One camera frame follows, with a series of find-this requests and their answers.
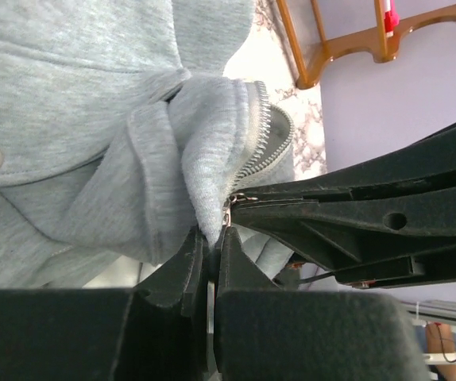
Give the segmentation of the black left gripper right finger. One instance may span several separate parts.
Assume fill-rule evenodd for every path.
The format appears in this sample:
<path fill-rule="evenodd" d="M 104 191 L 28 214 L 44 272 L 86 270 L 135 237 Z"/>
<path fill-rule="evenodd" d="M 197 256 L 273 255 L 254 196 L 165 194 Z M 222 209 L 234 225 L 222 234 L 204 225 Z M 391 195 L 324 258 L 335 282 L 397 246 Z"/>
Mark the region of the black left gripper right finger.
<path fill-rule="evenodd" d="M 219 253 L 214 353 L 225 380 L 426 380 L 409 313 L 382 294 L 286 291 L 228 228 Z"/>

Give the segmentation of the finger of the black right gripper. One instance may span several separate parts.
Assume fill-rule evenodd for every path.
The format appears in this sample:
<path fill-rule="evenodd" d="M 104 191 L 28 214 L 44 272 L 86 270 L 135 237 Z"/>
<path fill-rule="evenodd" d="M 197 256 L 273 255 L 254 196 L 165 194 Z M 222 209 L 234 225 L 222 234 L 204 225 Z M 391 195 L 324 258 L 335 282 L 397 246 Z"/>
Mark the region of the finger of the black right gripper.
<path fill-rule="evenodd" d="M 253 187 L 237 196 L 232 220 L 277 239 L 344 285 L 456 282 L 456 187 Z"/>
<path fill-rule="evenodd" d="M 398 151 L 313 179 L 250 187 L 251 201 L 396 198 L 456 187 L 456 123 Z"/>

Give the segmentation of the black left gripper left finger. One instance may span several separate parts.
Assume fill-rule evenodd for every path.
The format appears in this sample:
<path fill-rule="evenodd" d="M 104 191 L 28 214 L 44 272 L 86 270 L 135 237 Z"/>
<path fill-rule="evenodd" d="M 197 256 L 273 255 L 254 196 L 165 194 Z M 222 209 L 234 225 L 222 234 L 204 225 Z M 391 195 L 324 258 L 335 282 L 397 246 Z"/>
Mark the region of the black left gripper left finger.
<path fill-rule="evenodd" d="M 192 229 L 135 287 L 0 290 L 0 380 L 200 380 L 206 252 Z"/>

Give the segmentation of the grey zip-up jacket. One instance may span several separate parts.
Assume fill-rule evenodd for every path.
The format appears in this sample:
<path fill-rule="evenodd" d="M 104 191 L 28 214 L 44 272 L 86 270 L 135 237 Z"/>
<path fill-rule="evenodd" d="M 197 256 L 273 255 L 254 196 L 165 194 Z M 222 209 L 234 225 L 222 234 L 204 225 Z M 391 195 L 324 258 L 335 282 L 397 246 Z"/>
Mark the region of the grey zip-up jacket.
<path fill-rule="evenodd" d="M 294 178 L 265 85 L 224 76 L 252 1 L 0 1 L 0 288 L 82 287 L 209 244 L 245 187 Z"/>

